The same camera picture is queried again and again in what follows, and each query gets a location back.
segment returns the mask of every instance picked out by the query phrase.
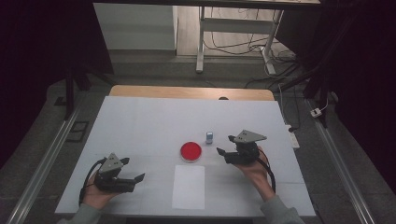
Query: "small blue object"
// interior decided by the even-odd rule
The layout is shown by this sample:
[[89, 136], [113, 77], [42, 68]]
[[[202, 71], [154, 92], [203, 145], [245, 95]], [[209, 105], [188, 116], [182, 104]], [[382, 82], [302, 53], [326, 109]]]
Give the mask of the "small blue object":
[[206, 143], [207, 144], [212, 144], [213, 143], [213, 133], [212, 132], [207, 132], [206, 133]]

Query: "red petri dish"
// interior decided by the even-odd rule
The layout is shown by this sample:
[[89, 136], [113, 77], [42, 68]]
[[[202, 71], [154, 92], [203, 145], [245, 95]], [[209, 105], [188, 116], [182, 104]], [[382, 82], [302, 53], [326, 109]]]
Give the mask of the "red petri dish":
[[197, 161], [201, 157], [201, 153], [201, 147], [194, 142], [185, 143], [180, 149], [181, 158], [186, 162]]

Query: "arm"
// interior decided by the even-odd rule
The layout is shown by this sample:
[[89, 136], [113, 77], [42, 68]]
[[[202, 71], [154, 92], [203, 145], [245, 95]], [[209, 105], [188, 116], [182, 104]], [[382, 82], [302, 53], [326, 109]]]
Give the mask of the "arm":
[[83, 224], [90, 223], [95, 224], [99, 221], [102, 215], [102, 208], [119, 193], [108, 193], [99, 190], [94, 184], [96, 173], [93, 174], [88, 180], [84, 199], [81, 207], [78, 209], [76, 214], [70, 220], [62, 219], [58, 224]]
[[[261, 151], [260, 159], [268, 163], [261, 147], [259, 147], [259, 150]], [[287, 208], [279, 199], [279, 196], [274, 193], [268, 183], [267, 172], [257, 161], [248, 165], [236, 164], [235, 166], [251, 181], [262, 197], [264, 204], [261, 210], [269, 223], [304, 223], [298, 216], [296, 209]]]

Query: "sleeve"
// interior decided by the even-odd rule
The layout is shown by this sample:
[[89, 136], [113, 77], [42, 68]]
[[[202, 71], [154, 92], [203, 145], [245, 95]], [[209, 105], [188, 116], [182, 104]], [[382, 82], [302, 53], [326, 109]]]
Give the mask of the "sleeve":
[[271, 224], [304, 223], [299, 217], [297, 210], [295, 208], [287, 208], [277, 195], [265, 202], [260, 209]]
[[70, 220], [62, 219], [57, 224], [96, 224], [102, 212], [85, 203], [81, 204], [76, 214]]

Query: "human hand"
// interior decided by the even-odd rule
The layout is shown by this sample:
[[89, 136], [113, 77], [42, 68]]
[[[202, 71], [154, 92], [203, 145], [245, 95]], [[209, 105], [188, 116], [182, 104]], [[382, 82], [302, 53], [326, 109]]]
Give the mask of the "human hand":
[[85, 187], [84, 199], [82, 202], [98, 210], [101, 210], [112, 198], [119, 195], [120, 193], [110, 193], [99, 190], [99, 188], [97, 188], [93, 184], [96, 173], [97, 171], [93, 175], [91, 175], [90, 179], [88, 180], [87, 186]]
[[[263, 162], [268, 163], [268, 159], [263, 153], [262, 148], [258, 146], [258, 149], [260, 151], [259, 158]], [[267, 171], [257, 161], [246, 165], [234, 164], [234, 166], [241, 170], [245, 177], [247, 177], [252, 182], [253, 186], [260, 193], [263, 200], [267, 201], [275, 196], [275, 193], [267, 180]]]

